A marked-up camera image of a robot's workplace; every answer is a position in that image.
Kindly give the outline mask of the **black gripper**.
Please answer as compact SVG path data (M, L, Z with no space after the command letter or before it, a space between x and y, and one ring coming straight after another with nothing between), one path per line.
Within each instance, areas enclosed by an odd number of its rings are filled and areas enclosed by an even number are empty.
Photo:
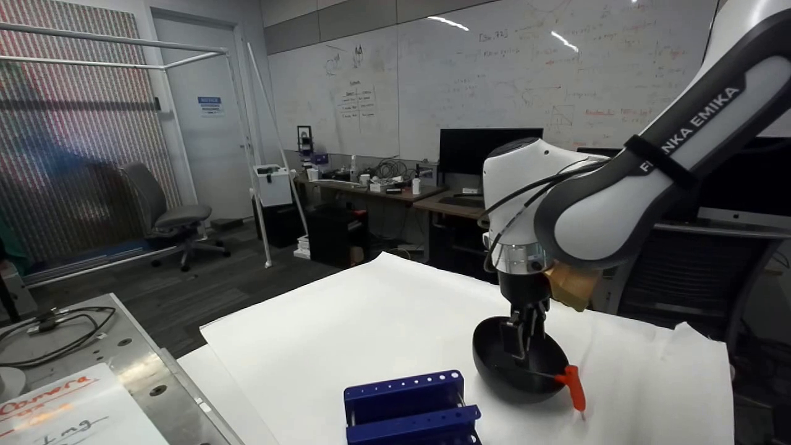
M499 293L510 301L507 355L517 361L539 361L544 351L544 322L549 309L549 280L544 275L499 272Z

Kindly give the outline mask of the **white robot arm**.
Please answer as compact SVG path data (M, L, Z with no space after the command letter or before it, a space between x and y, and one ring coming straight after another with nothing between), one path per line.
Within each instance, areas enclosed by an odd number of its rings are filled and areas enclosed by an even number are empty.
M788 109L791 0L724 0L693 81L615 157L544 138L482 165L491 266L510 301L503 345L521 361L544 336L547 269L635 254L655 221Z

